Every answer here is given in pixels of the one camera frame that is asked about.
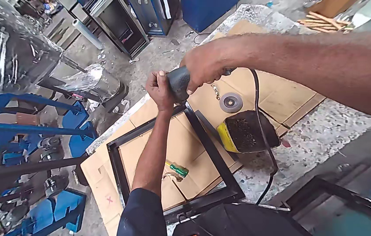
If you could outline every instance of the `hairy forearm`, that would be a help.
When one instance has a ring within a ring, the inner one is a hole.
[[[248,67],[301,83],[371,114],[371,33],[256,35],[219,39],[225,68]]]
[[[159,112],[152,134],[137,162],[132,190],[143,188],[161,196],[161,181],[167,156],[171,115],[172,111]]]

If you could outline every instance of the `hand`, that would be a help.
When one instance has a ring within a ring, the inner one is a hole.
[[[225,72],[221,53],[225,50],[229,40],[217,39],[189,51],[180,63],[190,72],[190,82],[187,93],[194,91],[204,83],[213,83],[219,80]]]
[[[172,112],[174,97],[168,87],[168,78],[165,71],[153,71],[146,82],[146,90],[158,106],[158,110]]]

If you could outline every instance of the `blue cabinet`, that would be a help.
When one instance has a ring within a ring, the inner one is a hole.
[[[182,0],[184,21],[196,32],[202,32],[229,11],[238,0]]]

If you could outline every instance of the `screwdriver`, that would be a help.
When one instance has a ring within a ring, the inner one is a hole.
[[[186,168],[176,167],[174,164],[170,164],[167,161],[165,161],[165,164],[167,166],[169,166],[170,169],[174,170],[177,174],[179,174],[183,178],[185,178],[188,175],[188,170]]]

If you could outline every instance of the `stretch film roll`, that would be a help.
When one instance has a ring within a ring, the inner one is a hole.
[[[76,29],[79,30],[83,36],[85,36],[95,47],[97,47],[99,50],[101,50],[104,46],[102,45],[102,42],[93,35],[88,28],[78,19],[73,21],[73,26],[76,27]]]

